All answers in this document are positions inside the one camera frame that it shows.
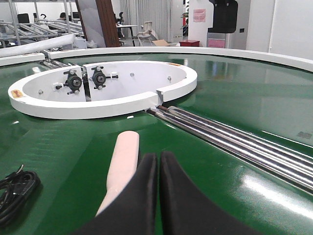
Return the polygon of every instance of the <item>red sign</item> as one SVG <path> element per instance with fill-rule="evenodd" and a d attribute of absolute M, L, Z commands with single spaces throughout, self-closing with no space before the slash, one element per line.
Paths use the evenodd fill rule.
<path fill-rule="evenodd" d="M 194 10 L 194 22 L 205 22 L 205 9 Z"/>

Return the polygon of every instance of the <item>red box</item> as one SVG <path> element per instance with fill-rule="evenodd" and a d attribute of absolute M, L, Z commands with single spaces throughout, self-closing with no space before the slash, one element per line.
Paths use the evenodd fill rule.
<path fill-rule="evenodd" d="M 184 40 L 179 42 L 181 47 L 198 47 L 200 41 L 196 40 Z"/>

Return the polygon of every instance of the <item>white oval platform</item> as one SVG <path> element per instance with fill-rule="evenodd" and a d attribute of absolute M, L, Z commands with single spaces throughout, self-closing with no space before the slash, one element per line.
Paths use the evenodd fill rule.
<path fill-rule="evenodd" d="M 88 64 L 90 97 L 84 86 L 79 92 L 63 86 L 67 72 L 74 71 L 82 79 L 79 66 L 53 69 L 25 77 L 8 90 L 11 105 L 18 111 L 42 118 L 87 119 L 103 118 L 154 108 L 163 102 L 192 92 L 197 73 L 186 66 L 155 61 L 118 61 Z M 103 88 L 92 80 L 95 68 L 107 77 Z"/>

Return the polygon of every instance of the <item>white table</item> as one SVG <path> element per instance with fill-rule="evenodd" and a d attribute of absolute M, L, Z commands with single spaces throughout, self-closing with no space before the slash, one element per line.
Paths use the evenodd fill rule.
<path fill-rule="evenodd" d="M 131 31 L 131 36 L 132 36 L 132 41 L 133 41 L 133 46 L 135 46 L 135 42 L 134 42 L 134 35 L 133 35 L 133 29 L 132 27 L 137 26 L 136 24 L 119 24 L 116 26 L 116 28 L 129 28 L 129 30 Z"/>

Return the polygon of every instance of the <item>cardboard box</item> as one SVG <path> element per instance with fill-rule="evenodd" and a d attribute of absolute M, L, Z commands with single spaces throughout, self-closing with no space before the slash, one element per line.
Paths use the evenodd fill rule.
<path fill-rule="evenodd" d="M 157 47 L 168 47 L 170 46 L 164 39 L 152 41 Z"/>

